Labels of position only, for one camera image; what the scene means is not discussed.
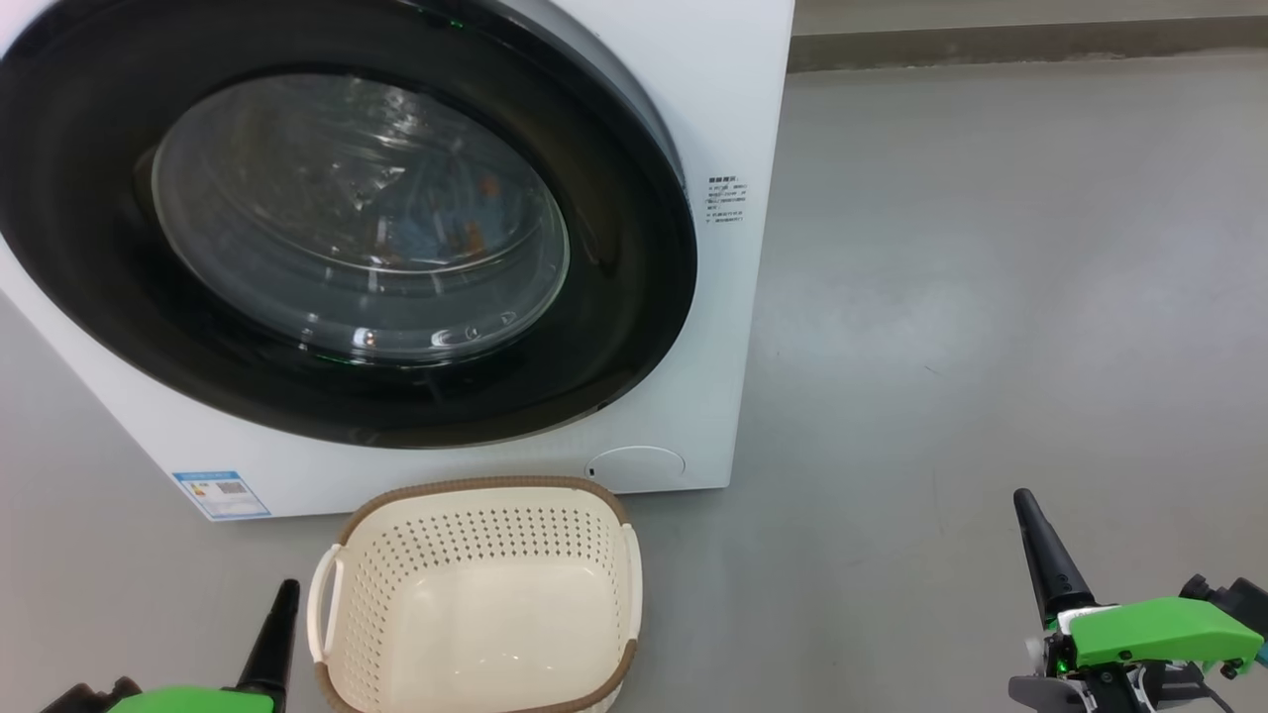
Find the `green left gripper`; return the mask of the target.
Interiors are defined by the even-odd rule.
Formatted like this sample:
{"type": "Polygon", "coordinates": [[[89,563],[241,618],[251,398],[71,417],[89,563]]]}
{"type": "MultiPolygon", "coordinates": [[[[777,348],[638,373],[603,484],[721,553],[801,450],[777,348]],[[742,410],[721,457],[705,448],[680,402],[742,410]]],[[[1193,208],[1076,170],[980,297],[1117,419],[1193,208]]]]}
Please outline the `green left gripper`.
{"type": "Polygon", "coordinates": [[[280,713],[287,705],[302,585],[285,579],[262,622],[236,688],[143,690],[131,677],[98,691],[76,684],[41,713],[280,713]]]}

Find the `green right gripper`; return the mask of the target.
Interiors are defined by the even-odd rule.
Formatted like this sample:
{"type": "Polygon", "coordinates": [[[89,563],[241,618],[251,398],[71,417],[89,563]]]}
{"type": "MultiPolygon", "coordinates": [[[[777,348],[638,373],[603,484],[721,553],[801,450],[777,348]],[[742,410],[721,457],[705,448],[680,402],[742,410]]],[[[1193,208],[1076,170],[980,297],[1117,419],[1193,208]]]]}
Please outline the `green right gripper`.
{"type": "Polygon", "coordinates": [[[1033,674],[1008,697],[1032,713],[1167,713],[1207,699],[1232,713],[1206,677],[1264,664],[1264,637],[1208,601],[1097,599],[1033,492],[1013,494],[1033,600],[1046,628],[1027,641],[1033,674]]]}

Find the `blue bear-print garment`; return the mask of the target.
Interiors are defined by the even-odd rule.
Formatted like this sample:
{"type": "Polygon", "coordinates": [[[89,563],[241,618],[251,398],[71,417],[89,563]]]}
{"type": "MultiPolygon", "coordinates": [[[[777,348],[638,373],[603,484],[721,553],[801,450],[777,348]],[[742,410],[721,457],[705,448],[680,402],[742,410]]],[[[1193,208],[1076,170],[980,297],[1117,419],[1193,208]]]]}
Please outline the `blue bear-print garment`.
{"type": "Polygon", "coordinates": [[[391,244],[406,263],[451,266],[501,252],[517,240],[492,173],[410,175],[391,244]]]}

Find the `black round glass washer door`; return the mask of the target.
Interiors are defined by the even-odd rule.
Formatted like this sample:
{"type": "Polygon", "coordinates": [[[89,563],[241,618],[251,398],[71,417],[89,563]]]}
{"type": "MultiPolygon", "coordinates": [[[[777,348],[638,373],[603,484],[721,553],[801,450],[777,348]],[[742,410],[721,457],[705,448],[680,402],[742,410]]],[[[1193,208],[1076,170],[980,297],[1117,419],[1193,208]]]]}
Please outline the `black round glass washer door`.
{"type": "Polygon", "coordinates": [[[217,411],[385,450],[543,433],[670,351],[694,294],[683,173],[654,117],[488,0],[55,0],[0,52],[0,235],[63,316],[217,411]],[[354,362],[222,301],[172,252],[150,189],[167,129],[254,77],[341,75],[484,122],[566,217],[571,270],[520,337],[448,362],[354,362]]]}

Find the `white front-load washing machine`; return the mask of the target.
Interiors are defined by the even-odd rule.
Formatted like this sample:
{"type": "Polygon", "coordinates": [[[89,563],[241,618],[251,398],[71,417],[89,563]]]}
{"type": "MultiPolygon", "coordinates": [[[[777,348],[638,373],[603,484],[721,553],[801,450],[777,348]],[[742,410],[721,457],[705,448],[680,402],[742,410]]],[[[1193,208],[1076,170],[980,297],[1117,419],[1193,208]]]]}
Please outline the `white front-load washing machine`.
{"type": "MultiPolygon", "coordinates": [[[[585,466],[623,447],[678,453],[686,490],[729,483],[795,0],[488,1],[566,41],[654,117],[697,239],[694,294],[670,351],[602,409],[508,442],[425,450],[318,442],[217,411],[114,356],[49,302],[0,235],[0,292],[172,483],[178,472],[235,472],[271,518],[313,516],[458,478],[590,481],[585,466]],[[709,178],[727,175],[748,181],[744,219],[709,225],[709,178]]],[[[0,0],[0,52],[53,3],[0,0]]]]}

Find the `washing machine steel drum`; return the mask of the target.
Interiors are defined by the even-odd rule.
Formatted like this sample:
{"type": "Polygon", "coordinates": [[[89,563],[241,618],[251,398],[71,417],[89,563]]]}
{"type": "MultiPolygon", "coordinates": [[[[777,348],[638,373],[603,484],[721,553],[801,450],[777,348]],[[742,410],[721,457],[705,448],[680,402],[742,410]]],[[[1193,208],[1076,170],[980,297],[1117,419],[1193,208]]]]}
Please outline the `washing machine steel drum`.
{"type": "Polygon", "coordinates": [[[354,362],[448,362],[530,329],[571,270],[547,181],[502,134],[425,93],[341,75],[254,77],[186,110],[150,189],[172,252],[251,321],[354,362]],[[517,240],[473,263],[406,263],[410,175],[487,171],[517,240]]]}

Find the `blue energy label sticker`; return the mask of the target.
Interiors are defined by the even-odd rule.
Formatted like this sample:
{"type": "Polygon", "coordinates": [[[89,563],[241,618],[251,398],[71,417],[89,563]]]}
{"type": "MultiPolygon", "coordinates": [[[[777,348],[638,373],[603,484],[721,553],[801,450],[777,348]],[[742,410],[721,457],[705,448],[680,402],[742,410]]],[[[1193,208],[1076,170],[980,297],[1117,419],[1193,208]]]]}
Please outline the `blue energy label sticker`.
{"type": "Polygon", "coordinates": [[[271,518],[273,514],[235,472],[178,472],[172,474],[186,496],[212,521],[271,518]]]}

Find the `cream perforated laundry basket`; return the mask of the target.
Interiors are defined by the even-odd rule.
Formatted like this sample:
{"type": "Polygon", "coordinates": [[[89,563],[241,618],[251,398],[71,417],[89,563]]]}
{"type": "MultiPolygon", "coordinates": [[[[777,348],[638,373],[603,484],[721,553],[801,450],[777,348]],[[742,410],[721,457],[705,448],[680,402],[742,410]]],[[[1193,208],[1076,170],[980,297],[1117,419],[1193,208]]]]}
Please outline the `cream perforated laundry basket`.
{"type": "Polygon", "coordinates": [[[424,483],[368,501],[321,557],[307,646],[335,713],[610,713],[643,595],[598,483],[424,483]]]}

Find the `round white filter cover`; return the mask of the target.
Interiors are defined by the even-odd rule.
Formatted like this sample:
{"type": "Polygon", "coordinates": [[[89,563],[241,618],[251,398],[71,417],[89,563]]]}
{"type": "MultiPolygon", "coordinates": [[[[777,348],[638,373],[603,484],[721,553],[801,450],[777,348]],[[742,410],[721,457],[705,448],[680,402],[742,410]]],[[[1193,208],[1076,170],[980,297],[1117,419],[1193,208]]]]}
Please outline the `round white filter cover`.
{"type": "Polygon", "coordinates": [[[683,457],[661,447],[623,447],[593,457],[585,478],[615,494],[686,490],[683,457]]]}

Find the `printed warning text label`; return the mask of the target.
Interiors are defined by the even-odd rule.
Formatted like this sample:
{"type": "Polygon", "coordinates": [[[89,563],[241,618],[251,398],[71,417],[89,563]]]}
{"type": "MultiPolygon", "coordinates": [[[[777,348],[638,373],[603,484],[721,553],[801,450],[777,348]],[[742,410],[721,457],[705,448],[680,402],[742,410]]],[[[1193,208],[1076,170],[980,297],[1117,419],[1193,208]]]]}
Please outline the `printed warning text label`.
{"type": "Polygon", "coordinates": [[[709,225],[742,222],[748,193],[748,181],[735,175],[709,178],[702,195],[702,221],[709,225]]]}

